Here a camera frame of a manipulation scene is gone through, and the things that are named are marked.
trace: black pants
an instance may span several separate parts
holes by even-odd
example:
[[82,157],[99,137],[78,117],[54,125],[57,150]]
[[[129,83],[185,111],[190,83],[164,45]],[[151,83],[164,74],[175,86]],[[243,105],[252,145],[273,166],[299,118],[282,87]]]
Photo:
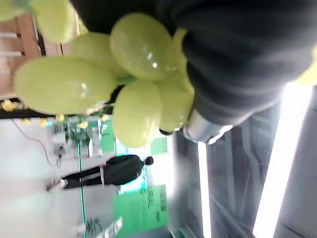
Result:
[[99,166],[88,169],[88,170],[84,170],[79,173],[67,175],[63,177],[62,179],[65,179],[68,182],[67,186],[64,189],[102,184]]

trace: dark sweater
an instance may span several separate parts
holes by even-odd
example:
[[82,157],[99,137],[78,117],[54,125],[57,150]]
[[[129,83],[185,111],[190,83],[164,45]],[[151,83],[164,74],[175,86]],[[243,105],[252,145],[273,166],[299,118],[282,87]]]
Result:
[[140,176],[144,162],[137,155],[113,157],[104,166],[105,185],[123,185]]
[[146,12],[183,41],[194,108],[237,125],[272,105],[311,64],[317,0],[71,0],[90,31],[110,33],[130,12]]

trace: green grape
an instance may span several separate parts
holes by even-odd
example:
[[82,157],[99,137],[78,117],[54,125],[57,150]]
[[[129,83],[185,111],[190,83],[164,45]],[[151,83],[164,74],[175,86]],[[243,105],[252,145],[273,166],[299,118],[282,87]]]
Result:
[[65,43],[74,35],[75,10],[68,0],[31,0],[37,24],[52,42]]
[[105,66],[117,78],[128,76],[128,72],[122,69],[112,56],[107,34],[91,32],[76,37],[71,42],[70,54]]
[[134,81],[119,93],[113,112],[113,129],[120,142],[132,148],[151,142],[159,127],[162,104],[158,87]]
[[174,68],[171,36],[161,23],[142,13],[117,21],[110,48],[119,65],[139,79],[166,79]]
[[84,59],[57,56],[39,58],[16,75],[16,94],[35,111],[80,114],[109,101],[117,87],[111,73]]
[[168,80],[158,83],[163,111],[160,129],[172,132],[184,126],[194,100],[194,91],[184,84],[185,75],[174,72]]
[[19,8],[14,0],[0,0],[0,21],[12,20],[16,16],[23,14],[23,9]]
[[183,39],[186,34],[187,34],[187,30],[178,28],[173,37],[176,66],[177,66],[177,69],[181,72],[186,72],[187,59],[183,53]]

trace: green sign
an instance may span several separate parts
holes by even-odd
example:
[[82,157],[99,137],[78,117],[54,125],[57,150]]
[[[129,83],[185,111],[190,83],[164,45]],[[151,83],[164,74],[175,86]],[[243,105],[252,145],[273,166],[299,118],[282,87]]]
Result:
[[168,213],[165,185],[114,197],[115,219],[123,218],[117,237],[149,231],[167,225]]

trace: white shoe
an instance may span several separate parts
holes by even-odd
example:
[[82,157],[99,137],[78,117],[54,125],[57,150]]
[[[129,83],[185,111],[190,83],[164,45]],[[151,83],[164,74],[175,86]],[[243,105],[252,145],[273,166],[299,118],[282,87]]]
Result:
[[53,184],[49,185],[47,188],[48,192],[51,191],[57,191],[57,190],[62,190],[63,188],[65,188],[68,185],[67,180],[65,179],[60,179],[57,182],[54,182]]

